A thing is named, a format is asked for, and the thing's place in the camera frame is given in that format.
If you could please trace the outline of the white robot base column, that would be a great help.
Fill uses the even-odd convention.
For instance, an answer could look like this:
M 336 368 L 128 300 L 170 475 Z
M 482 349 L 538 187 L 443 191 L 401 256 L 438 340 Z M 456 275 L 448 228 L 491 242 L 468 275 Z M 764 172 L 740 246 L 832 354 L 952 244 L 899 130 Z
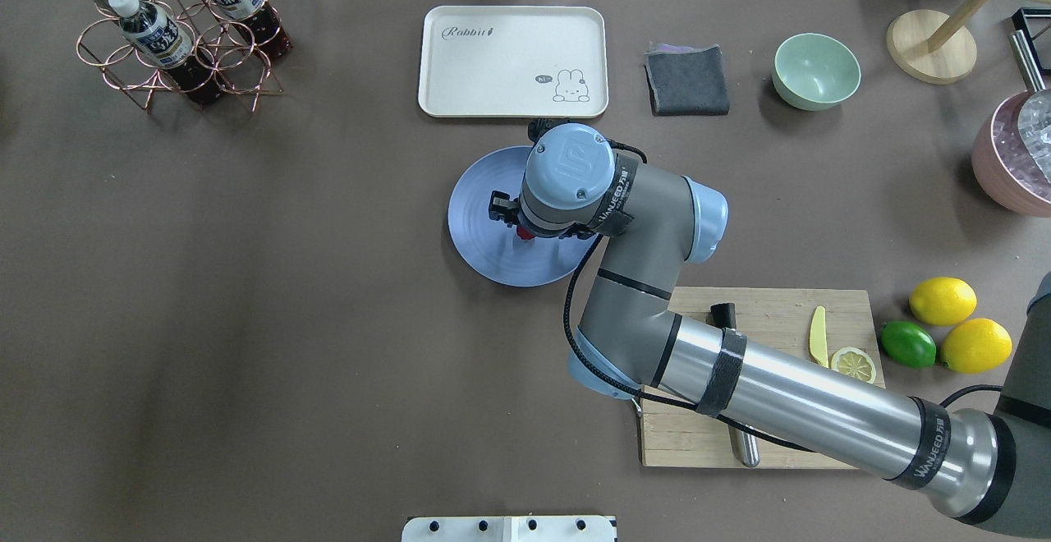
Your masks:
M 401 541 L 617 541 L 616 518 L 601 515 L 417 517 Z

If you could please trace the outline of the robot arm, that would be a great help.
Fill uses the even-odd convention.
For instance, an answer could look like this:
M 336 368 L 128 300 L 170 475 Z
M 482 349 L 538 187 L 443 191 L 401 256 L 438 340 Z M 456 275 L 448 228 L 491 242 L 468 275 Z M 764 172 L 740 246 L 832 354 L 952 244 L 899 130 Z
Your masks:
M 1049 280 L 1027 306 L 992 412 L 947 411 L 671 311 L 684 264 L 710 257 L 728 216 L 719 191 L 616 153 L 585 124 L 537 119 L 521 194 L 489 217 L 537 237 L 607 237 L 578 332 L 601 391 L 669 393 L 672 405 L 748 425 L 913 489 L 962 524 L 1049 537 Z

